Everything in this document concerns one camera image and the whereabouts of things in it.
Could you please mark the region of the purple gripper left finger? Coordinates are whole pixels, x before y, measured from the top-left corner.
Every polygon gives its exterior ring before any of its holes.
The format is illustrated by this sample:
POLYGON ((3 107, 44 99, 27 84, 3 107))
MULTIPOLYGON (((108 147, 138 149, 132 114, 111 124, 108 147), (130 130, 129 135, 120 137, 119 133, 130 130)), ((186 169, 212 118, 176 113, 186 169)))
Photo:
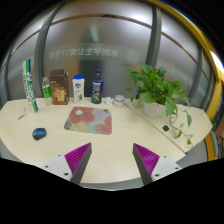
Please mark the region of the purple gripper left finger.
POLYGON ((57 154, 42 169, 79 185, 91 154, 91 144, 87 143, 65 155, 57 154))

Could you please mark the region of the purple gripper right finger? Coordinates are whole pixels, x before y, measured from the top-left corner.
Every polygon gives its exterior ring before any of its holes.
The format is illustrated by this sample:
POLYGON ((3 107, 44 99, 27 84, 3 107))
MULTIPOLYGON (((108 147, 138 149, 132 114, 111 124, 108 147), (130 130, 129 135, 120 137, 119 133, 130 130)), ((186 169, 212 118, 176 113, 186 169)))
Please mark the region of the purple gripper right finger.
POLYGON ((133 144, 133 156, 144 185, 181 170, 181 167, 168 156, 159 156, 136 143, 133 144))

